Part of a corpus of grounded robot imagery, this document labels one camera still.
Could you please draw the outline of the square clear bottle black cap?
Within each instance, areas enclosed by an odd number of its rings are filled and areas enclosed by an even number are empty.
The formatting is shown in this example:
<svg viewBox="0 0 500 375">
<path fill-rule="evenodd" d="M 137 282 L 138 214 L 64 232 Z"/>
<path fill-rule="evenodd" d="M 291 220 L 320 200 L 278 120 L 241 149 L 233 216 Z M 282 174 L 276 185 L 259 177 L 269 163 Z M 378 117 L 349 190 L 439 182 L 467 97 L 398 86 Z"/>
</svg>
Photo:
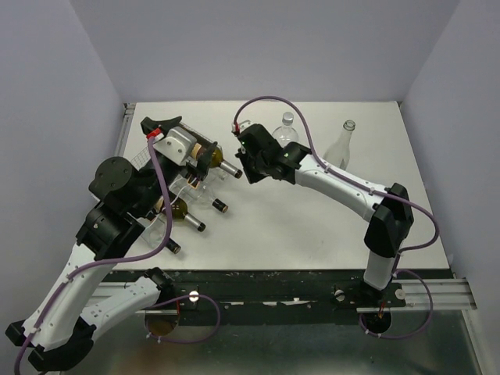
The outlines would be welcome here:
<svg viewBox="0 0 500 375">
<path fill-rule="evenodd" d="M 185 202 L 197 202 L 200 205 L 214 208 L 220 213 L 226 213 L 229 209 L 229 206 L 217 198 L 212 188 L 202 180 L 178 177 L 170 185 L 170 190 Z"/>
</svg>

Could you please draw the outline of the square clear bottle front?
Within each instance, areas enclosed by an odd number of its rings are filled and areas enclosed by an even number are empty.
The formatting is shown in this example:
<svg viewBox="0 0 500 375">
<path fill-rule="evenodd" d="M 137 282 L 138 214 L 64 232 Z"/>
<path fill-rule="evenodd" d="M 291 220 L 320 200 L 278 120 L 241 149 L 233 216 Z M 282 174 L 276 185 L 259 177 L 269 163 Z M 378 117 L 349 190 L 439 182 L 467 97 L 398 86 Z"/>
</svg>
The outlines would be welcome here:
<svg viewBox="0 0 500 375">
<path fill-rule="evenodd" d="M 137 221 L 145 227 L 141 234 L 141 238 L 150 248 L 156 248 L 162 242 L 166 233 L 165 215 L 160 214 L 153 220 L 140 218 L 137 219 Z"/>
</svg>

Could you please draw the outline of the dark green wine bottle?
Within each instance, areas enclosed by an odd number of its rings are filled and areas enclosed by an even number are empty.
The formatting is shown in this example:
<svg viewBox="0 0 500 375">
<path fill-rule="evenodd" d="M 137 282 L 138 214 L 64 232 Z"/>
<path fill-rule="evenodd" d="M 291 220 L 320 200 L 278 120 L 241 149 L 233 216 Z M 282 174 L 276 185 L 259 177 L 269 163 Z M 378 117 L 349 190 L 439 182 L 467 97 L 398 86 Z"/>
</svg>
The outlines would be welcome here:
<svg viewBox="0 0 500 375">
<path fill-rule="evenodd" d="M 206 229 L 206 225 L 201 220 L 190 214 L 188 211 L 188 204 L 182 198 L 178 198 L 176 195 L 170 195 L 170 198 L 173 199 L 173 202 L 170 203 L 170 211 L 173 220 L 184 221 L 193 226 L 198 232 L 203 232 Z M 155 217 L 160 214 L 165 215 L 167 222 L 164 198 L 160 198 L 155 204 L 154 213 L 156 213 Z"/>
</svg>

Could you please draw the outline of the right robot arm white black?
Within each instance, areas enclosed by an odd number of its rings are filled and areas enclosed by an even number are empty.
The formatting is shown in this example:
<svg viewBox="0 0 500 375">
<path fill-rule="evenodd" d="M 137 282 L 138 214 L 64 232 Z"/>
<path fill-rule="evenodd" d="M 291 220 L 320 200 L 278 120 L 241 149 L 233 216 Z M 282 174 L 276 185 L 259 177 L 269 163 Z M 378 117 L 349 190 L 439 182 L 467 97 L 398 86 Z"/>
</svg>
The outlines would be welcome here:
<svg viewBox="0 0 500 375">
<path fill-rule="evenodd" d="M 261 124 L 252 124 L 238 136 L 237 151 L 248 182 L 267 177 L 310 188 L 349 208 L 367 223 L 364 243 L 370 250 L 359 287 L 361 300 L 379 305 L 388 296 L 398 250 L 413 225 L 408 192 L 400 184 L 385 188 L 336 169 L 327 171 L 322 159 L 315 159 L 310 148 L 297 142 L 281 147 Z"/>
</svg>

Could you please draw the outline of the tall clear wine bottle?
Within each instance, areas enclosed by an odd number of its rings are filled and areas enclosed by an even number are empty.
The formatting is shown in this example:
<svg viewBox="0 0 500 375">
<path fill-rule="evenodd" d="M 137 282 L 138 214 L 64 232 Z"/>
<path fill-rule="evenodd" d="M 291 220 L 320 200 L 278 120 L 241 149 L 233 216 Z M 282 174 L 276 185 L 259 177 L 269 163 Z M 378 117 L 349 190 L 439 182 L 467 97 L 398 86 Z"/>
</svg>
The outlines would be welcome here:
<svg viewBox="0 0 500 375">
<path fill-rule="evenodd" d="M 346 170 L 350 160 L 350 143 L 355 130 L 355 122 L 346 120 L 337 140 L 323 154 L 323 159 L 332 166 Z"/>
</svg>

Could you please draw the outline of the olive wine bottle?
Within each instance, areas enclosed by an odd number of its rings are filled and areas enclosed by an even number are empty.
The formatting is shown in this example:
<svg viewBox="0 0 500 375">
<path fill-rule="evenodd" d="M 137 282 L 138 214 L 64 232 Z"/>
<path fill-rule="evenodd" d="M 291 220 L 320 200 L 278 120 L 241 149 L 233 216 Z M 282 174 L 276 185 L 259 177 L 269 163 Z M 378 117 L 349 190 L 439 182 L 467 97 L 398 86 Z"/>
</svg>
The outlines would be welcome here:
<svg viewBox="0 0 500 375">
<path fill-rule="evenodd" d="M 209 143 L 213 143 L 216 141 L 210 141 L 208 138 L 205 137 L 196 137 L 196 142 L 199 142 L 200 144 L 203 145 L 208 145 Z M 220 168 L 222 171 L 228 173 L 229 175 L 237 179 L 241 178 L 243 174 L 240 169 L 238 169 L 236 166 L 230 164 L 227 160 L 225 160 L 222 148 L 218 145 L 218 143 L 212 157 L 212 164 L 210 169 L 213 168 Z"/>
</svg>

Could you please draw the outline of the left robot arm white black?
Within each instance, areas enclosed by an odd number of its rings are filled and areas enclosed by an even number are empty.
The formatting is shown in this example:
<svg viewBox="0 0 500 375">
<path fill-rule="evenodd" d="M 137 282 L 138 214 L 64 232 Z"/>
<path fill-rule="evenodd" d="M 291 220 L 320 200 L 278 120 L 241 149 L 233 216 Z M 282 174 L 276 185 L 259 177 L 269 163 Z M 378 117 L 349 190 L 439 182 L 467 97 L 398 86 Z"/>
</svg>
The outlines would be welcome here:
<svg viewBox="0 0 500 375">
<path fill-rule="evenodd" d="M 97 205 L 78 230 L 66 265 L 44 301 L 25 320 L 11 323 L 6 336 L 39 373 L 74 368 L 98 337 L 133 313 L 166 308 L 177 299 L 173 284 L 159 268 L 146 270 L 124 291 L 95 305 L 89 299 L 117 265 L 128 263 L 128 251 L 148 231 L 160 239 L 150 256 L 175 251 L 171 238 L 173 204 L 170 185 L 178 176 L 202 180 L 216 149 L 204 146 L 180 117 L 144 119 L 149 160 L 143 167 L 114 156 L 102 162 L 90 192 Z"/>
</svg>

